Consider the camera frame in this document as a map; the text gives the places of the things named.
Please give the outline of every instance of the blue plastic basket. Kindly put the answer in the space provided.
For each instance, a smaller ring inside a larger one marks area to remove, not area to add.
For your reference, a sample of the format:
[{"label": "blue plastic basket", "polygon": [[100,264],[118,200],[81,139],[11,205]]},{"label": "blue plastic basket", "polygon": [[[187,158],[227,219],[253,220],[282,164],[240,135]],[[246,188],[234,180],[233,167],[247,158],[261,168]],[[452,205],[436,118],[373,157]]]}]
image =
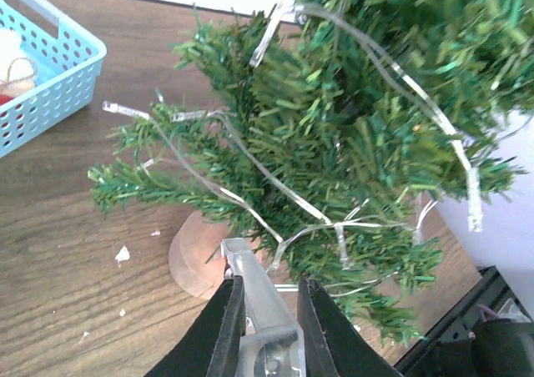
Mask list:
[{"label": "blue plastic basket", "polygon": [[0,105],[0,158],[91,102],[106,55],[102,41],[47,0],[21,1],[58,27],[58,37],[0,0],[0,28],[17,31],[38,65],[36,88]]}]

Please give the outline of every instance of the black object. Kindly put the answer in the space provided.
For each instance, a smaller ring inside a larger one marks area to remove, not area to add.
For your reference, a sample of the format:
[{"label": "black object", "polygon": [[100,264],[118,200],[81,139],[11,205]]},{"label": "black object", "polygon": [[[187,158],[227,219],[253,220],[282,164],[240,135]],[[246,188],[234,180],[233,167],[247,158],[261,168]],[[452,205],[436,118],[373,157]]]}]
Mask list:
[{"label": "black object", "polygon": [[[483,325],[477,305],[485,304],[490,309],[498,311],[508,299],[513,299],[521,311],[527,314],[495,267],[483,269],[481,275],[481,281],[428,332],[426,339],[418,341],[397,362],[395,368],[405,377],[443,375],[479,377],[475,374],[475,365],[471,360],[470,341],[470,332],[476,334],[479,326]],[[484,339],[488,339],[487,348],[491,346],[494,353],[506,350],[506,346],[501,347],[491,338]],[[507,377],[516,377],[516,375],[508,374]]]},{"label": "black object", "polygon": [[[497,310],[508,298],[518,303],[495,268],[482,275],[482,281],[395,369],[360,337],[318,282],[303,279],[298,320],[305,336],[307,375],[534,377],[534,324],[506,319],[480,323],[478,304]],[[234,377],[244,312],[242,277],[226,279],[187,334],[145,377]]]},{"label": "black object", "polygon": [[244,282],[226,279],[182,340],[145,377],[235,377],[244,334]]},{"label": "black object", "polygon": [[297,304],[310,377],[398,377],[356,332],[325,289],[303,279]]},{"label": "black object", "polygon": [[534,376],[534,324],[496,319],[477,324],[474,339],[440,343],[436,364],[444,377]]}]

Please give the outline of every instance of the artificial christmas tree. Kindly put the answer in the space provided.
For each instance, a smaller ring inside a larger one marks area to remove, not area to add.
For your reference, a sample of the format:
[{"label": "artificial christmas tree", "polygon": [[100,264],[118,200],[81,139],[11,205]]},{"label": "artificial christmas tree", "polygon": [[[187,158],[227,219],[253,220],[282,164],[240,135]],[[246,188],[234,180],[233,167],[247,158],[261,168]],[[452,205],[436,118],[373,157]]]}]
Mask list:
[{"label": "artificial christmas tree", "polygon": [[[433,280],[421,195],[503,194],[521,169],[493,158],[501,119],[534,108],[533,0],[295,0],[233,25],[199,24],[176,52],[224,108],[166,103],[117,128],[117,159],[89,170],[98,206],[192,204],[261,238],[291,277],[319,280],[349,317],[383,336],[417,335],[376,285]],[[283,13],[301,33],[282,43]],[[169,170],[169,163],[179,167]],[[184,168],[195,178],[181,175]]]}]

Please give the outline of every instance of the wooden table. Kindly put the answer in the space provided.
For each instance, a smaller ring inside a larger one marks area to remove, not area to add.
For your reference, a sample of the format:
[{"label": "wooden table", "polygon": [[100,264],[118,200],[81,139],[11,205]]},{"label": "wooden table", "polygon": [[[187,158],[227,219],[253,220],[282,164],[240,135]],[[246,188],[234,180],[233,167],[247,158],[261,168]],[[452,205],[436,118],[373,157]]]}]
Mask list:
[{"label": "wooden table", "polygon": [[[104,219],[94,207],[88,168],[109,163],[105,140],[121,116],[103,100],[148,108],[158,87],[170,102],[213,107],[206,78],[176,72],[168,43],[194,30],[190,8],[142,0],[50,0],[108,47],[93,104],[0,159],[1,375],[142,376],[183,336],[205,302],[171,279],[169,243],[191,213],[185,206],[133,206]],[[200,12],[203,20],[232,16]],[[151,233],[159,230],[159,236]],[[434,211],[428,234],[442,237],[438,281],[409,299],[427,331],[478,281],[466,253]],[[127,244],[131,259],[114,257]],[[406,351],[380,347],[391,363]]]}]

